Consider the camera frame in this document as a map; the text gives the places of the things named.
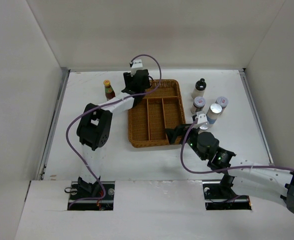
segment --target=brown tray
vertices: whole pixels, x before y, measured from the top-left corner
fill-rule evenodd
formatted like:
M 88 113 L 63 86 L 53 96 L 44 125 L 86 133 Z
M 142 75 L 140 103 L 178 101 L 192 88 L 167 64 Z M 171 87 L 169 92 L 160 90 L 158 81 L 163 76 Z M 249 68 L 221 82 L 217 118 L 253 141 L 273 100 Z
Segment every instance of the brown tray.
M 158 80 L 154 80 L 147 92 L 157 84 Z M 128 111 L 128 138 L 135 148 L 169 145 L 165 129 L 174 129 L 185 123 L 179 83 L 163 79 L 155 92 L 146 95 Z

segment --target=black lid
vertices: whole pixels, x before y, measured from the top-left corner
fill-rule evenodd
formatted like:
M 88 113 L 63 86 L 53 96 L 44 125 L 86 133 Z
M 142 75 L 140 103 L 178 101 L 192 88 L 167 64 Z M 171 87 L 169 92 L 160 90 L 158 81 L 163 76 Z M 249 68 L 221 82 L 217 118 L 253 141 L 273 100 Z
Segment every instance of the black lid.
M 201 78 L 199 81 L 196 82 L 195 88 L 198 91 L 204 91 L 206 88 L 205 79 Z

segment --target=white wall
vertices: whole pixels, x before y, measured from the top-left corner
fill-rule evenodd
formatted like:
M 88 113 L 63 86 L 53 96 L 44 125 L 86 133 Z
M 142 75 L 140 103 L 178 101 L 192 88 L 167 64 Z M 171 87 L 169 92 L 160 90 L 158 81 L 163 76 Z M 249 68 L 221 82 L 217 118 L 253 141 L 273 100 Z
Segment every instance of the white wall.
M 286 0 L 246 69 L 276 164 L 294 167 L 294 0 Z
M 25 0 L 0 0 L 0 240 L 15 237 L 61 70 Z
M 27 0 L 61 66 L 244 68 L 284 0 Z

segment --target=purple lid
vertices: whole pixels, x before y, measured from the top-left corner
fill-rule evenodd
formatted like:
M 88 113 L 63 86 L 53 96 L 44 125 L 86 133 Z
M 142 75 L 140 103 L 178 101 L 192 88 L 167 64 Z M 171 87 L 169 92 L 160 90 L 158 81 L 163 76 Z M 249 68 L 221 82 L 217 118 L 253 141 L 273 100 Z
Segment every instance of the purple lid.
M 222 108 L 225 108 L 228 105 L 228 99 L 227 97 L 220 96 L 217 98 L 216 103 L 219 104 Z
M 206 100 L 205 98 L 203 98 L 202 96 L 197 96 L 195 97 L 195 99 L 193 100 L 193 104 L 197 107 L 197 108 L 202 108 L 205 106 L 206 104 Z

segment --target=brown bottle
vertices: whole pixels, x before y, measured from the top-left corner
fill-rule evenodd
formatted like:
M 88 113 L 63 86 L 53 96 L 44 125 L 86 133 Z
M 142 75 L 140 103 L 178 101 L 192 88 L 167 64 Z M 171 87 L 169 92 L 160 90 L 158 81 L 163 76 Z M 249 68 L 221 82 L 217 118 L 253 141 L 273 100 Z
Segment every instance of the brown bottle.
M 114 98 L 116 95 L 112 88 L 111 81 L 105 80 L 103 81 L 103 85 L 105 86 L 105 96 L 107 100 Z

